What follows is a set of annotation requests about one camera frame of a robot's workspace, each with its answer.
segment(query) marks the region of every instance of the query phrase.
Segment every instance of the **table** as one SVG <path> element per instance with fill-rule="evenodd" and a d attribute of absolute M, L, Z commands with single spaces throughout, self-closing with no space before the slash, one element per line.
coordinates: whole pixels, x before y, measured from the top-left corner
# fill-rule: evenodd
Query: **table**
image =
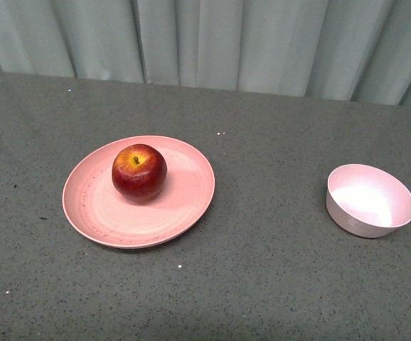
<path fill-rule="evenodd" d="M 215 194 L 170 242 L 105 247 L 69 224 L 63 186 L 138 135 L 195 146 Z M 411 340 L 411 223 L 336 225 L 345 163 L 411 191 L 411 107 L 0 72 L 0 340 Z"/>

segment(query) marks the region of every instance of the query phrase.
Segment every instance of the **curtain fold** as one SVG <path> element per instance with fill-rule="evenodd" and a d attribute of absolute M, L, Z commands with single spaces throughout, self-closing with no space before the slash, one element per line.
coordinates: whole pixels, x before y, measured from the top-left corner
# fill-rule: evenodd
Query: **curtain fold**
<path fill-rule="evenodd" d="M 411 0 L 0 0 L 0 71 L 411 105 Z"/>

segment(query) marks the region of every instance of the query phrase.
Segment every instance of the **apple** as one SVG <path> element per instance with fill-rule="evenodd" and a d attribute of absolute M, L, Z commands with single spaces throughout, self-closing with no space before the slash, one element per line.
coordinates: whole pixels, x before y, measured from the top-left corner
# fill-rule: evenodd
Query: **apple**
<path fill-rule="evenodd" d="M 133 144 L 120 151 L 112 164 L 112 183 L 125 198 L 145 203 L 163 190 L 168 173 L 166 160 L 146 144 Z"/>

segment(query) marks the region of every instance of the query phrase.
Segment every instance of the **plate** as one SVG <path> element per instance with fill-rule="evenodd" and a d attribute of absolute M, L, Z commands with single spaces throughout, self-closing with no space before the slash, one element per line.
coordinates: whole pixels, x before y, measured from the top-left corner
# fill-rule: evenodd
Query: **plate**
<path fill-rule="evenodd" d="M 111 179 L 115 157 L 132 144 L 154 147 L 168 166 L 161 194 L 144 205 L 122 197 Z M 63 188 L 63 210 L 88 239 L 137 249 L 167 242 L 192 227 L 207 210 L 214 190 L 213 169 L 196 148 L 165 136 L 134 136 L 107 144 L 79 162 Z"/>

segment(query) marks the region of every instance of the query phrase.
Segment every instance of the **white curtain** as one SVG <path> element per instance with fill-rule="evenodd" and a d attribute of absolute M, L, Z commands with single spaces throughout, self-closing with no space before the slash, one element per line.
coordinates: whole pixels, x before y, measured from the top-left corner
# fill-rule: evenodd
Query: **white curtain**
<path fill-rule="evenodd" d="M 411 105 L 411 0 L 0 0 L 0 71 Z"/>

